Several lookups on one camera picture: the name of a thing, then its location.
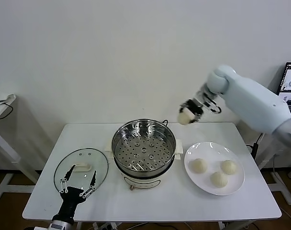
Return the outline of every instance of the cable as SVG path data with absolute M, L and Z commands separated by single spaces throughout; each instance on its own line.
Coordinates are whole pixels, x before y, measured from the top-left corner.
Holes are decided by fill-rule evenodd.
M 3 103 L 3 104 L 5 104 L 5 105 L 7 105 L 9 108 L 11 108 L 11 111 L 10 111 L 8 114 L 6 114 L 4 117 L 0 117 L 0 120 L 2 120 L 2 119 L 4 119 L 4 118 L 7 118 L 7 116 L 8 116 L 9 114 L 11 114 L 12 111 L 13 111 L 13 107 L 12 107 L 11 105 L 6 104 L 6 103 Z
M 275 156 L 273 156 L 273 173 L 275 174 Z M 283 183 L 283 181 L 281 181 L 277 176 L 275 176 L 278 180 L 279 180 L 279 182 L 281 182 L 281 184 L 288 190 L 288 188 L 286 187 L 286 185 Z M 291 216 L 290 216 L 290 214 L 288 213 L 288 212 L 286 212 L 284 209 L 282 209 L 281 207 L 280 207 L 280 209 L 291 219 Z
M 260 228 L 255 223 L 252 224 L 257 228 L 257 230 L 260 230 Z
M 162 123 L 166 123 L 166 126 L 168 126 L 168 120 L 164 120 Z
M 133 228 L 136 228 L 136 227 L 139 227 L 139 226 L 143 226 L 143 225 L 146 225 L 147 223 L 141 223 L 141 224 L 137 224 L 137 225 L 134 225 L 134 226 L 132 226 L 132 227 L 130 227 L 130 228 L 128 228 L 128 229 L 125 229 L 125 230 L 130 230 L 130 229 L 133 229 Z
M 128 229 L 125 229 L 125 230 L 130 230 L 130 229 L 133 229 L 133 228 L 136 228 L 136 227 L 141 227 L 141 226 L 144 226 L 144 225 L 146 225 L 146 224 L 150 224 L 150 223 L 141 223 L 141 224 L 137 224 L 137 225 L 132 226 L 132 227 L 130 227 L 130 228 L 128 228 Z M 153 223 L 153 224 L 156 224 L 156 225 L 158 225 L 158 226 L 160 226 L 160 227 L 169 227 L 169 228 L 173 228 L 174 230 L 179 230 L 179 229 L 177 229 L 176 227 L 174 227 L 174 226 L 172 226 L 172 225 L 162 225 L 162 224 L 158 224 L 158 223 Z
M 187 224 L 186 222 L 184 222 L 184 224 L 186 224 L 190 230 L 193 230 L 193 229 L 189 226 L 189 224 Z
M 282 209 L 281 207 L 280 207 L 280 209 L 291 219 L 291 216 L 288 214 L 288 212 L 286 212 L 284 209 Z
M 169 228 L 173 228 L 175 230 L 178 230 L 176 227 L 174 227 L 172 225 L 161 225 L 161 224 L 157 224 L 157 223 L 153 223 L 153 224 L 156 224 L 156 225 L 161 226 L 161 227 L 169 227 Z
M 258 141 L 259 141 L 259 139 L 261 138 L 262 135 L 263 135 L 263 133 L 261 133 L 261 134 L 259 135 L 259 137 L 257 138 L 257 141 L 256 141 L 257 144 L 258 144 Z

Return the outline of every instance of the table leg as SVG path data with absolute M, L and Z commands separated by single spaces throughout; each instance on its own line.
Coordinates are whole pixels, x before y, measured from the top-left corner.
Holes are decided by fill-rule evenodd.
M 77 224 L 77 229 L 76 229 L 76 230 L 81 230 L 81 228 L 82 228 L 82 223 L 83 223 L 83 222 L 78 222 L 78 224 Z
M 291 205 L 291 193 L 289 192 L 288 188 L 286 187 L 285 183 L 283 182 L 282 178 L 277 172 L 271 173 L 275 184 L 268 184 L 270 191 L 272 192 L 281 192 L 287 202 L 288 205 Z
M 240 230 L 253 223 L 255 220 L 234 221 L 228 224 L 223 230 Z
M 20 155 L 1 137 L 1 135 L 0 146 L 7 153 L 5 157 L 15 164 L 15 166 L 31 181 L 36 183 L 39 178 L 39 174 L 28 163 L 21 160 Z
M 3 193 L 32 193 L 35 185 L 13 185 L 8 184 L 13 174 L 8 173 L 0 183 L 0 198 Z

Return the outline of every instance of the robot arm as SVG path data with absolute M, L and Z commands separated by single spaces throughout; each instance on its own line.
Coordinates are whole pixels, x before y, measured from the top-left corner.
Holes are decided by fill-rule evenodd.
M 218 95 L 250 128 L 271 134 L 291 147 L 291 113 L 287 103 L 256 81 L 239 76 L 225 65 L 211 72 L 195 97 L 181 105 L 179 122 L 186 125 L 198 121 L 204 107 L 220 113 L 220 107 L 214 102 Z

